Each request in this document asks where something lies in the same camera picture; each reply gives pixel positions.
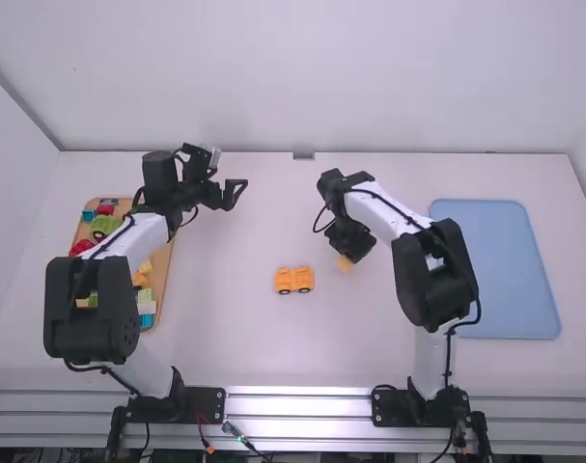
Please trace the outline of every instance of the yellow block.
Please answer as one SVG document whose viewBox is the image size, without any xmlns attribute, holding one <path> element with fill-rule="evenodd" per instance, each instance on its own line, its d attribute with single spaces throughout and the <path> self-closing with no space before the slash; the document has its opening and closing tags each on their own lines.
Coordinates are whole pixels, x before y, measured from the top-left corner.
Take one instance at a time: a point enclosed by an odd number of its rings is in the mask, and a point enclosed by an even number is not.
<svg viewBox="0 0 586 463">
<path fill-rule="evenodd" d="M 153 270 L 153 266 L 151 265 L 151 261 L 150 260 L 145 260 L 144 262 L 142 262 L 140 264 L 140 266 L 138 267 L 138 271 L 140 273 L 142 273 L 143 275 L 148 274 L 149 272 L 151 272 Z"/>
<path fill-rule="evenodd" d="M 149 280 L 142 273 L 136 272 L 131 276 L 131 283 L 134 286 L 145 287 L 149 285 Z"/>
<path fill-rule="evenodd" d="M 345 256 L 340 255 L 338 259 L 335 261 L 336 265 L 340 270 L 344 273 L 349 273 L 352 270 L 352 266 L 354 265 L 350 260 L 348 260 Z"/>
</svg>

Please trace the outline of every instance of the blue toy block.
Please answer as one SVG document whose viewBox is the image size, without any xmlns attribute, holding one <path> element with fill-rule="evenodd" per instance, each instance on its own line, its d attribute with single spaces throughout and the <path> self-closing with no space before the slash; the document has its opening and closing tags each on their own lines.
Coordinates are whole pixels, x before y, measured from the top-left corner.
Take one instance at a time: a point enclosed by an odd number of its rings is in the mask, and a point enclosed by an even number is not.
<svg viewBox="0 0 586 463">
<path fill-rule="evenodd" d="M 119 198 L 102 198 L 99 200 L 100 204 L 119 205 Z"/>
<path fill-rule="evenodd" d="M 90 224 L 93 219 L 96 218 L 96 212 L 94 209 L 82 209 L 82 221 Z"/>
<path fill-rule="evenodd" d="M 140 330 L 146 331 L 153 328 L 155 325 L 155 315 L 152 313 L 142 313 L 140 315 Z"/>
</svg>

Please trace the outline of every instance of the metal frame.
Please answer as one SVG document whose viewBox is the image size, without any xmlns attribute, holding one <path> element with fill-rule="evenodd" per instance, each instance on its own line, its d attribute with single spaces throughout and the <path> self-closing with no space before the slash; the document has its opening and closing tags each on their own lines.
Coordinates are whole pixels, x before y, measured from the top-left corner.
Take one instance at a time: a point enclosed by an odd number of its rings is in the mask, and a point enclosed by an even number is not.
<svg viewBox="0 0 586 463">
<path fill-rule="evenodd" d="M 368 389 L 226 388 L 227 419 L 263 451 L 439 452 L 446 429 L 376 428 Z M 105 445 L 123 392 L 0 389 L 0 447 Z M 586 455 L 586 397 L 471 395 L 488 416 L 495 453 Z M 216 449 L 244 450 L 219 426 L 204 426 Z M 150 448 L 201 449 L 191 424 L 152 424 Z M 124 445 L 140 448 L 143 424 L 126 427 Z"/>
</svg>

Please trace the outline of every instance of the wooden tray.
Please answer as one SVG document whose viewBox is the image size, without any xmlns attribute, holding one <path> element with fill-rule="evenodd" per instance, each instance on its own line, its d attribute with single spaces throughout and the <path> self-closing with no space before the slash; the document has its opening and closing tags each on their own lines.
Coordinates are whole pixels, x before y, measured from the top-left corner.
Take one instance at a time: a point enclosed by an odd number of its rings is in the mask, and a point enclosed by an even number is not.
<svg viewBox="0 0 586 463">
<path fill-rule="evenodd" d="M 85 209 L 96 209 L 99 205 L 99 201 L 105 198 L 93 198 L 88 201 L 83 208 Z M 123 217 L 131 209 L 131 198 L 117 198 L 119 204 L 115 207 L 114 217 Z M 82 215 L 78 222 L 76 233 L 73 237 L 71 247 L 73 247 L 81 239 L 88 239 L 95 243 L 93 236 L 91 235 L 91 224 L 82 221 Z M 160 247 L 149 257 L 153 270 L 149 274 L 150 286 L 153 289 L 155 297 L 155 317 L 153 325 L 148 328 L 143 328 L 142 333 L 149 333 L 157 326 L 159 317 L 161 316 L 161 308 L 164 300 L 164 291 L 166 289 L 166 280 L 168 278 L 168 265 L 170 263 L 170 255 L 173 250 L 173 242 L 169 242 L 166 245 Z"/>
</svg>

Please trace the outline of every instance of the blue tray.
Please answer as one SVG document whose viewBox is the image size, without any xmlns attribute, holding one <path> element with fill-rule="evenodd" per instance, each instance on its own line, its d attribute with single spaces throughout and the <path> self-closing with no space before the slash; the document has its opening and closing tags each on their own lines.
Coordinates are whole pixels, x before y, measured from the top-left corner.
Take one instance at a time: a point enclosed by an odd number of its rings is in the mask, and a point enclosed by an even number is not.
<svg viewBox="0 0 586 463">
<path fill-rule="evenodd" d="M 460 225 L 479 284 L 483 316 L 463 338 L 555 340 L 561 320 L 526 209 L 515 201 L 436 200 L 434 220 Z M 471 319 L 476 313 L 471 306 Z"/>
</svg>

